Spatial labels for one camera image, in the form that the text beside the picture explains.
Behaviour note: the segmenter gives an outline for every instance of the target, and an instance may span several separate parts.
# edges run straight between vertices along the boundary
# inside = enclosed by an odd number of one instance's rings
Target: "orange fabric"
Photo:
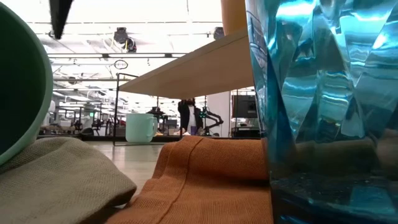
[[[166,144],[152,179],[108,223],[272,223],[260,141],[188,136]]]

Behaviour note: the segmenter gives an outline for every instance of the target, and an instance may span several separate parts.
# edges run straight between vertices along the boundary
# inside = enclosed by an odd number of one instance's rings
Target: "beige cloth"
[[[41,139],[0,166],[0,223],[101,223],[134,183],[102,153],[72,138]]]

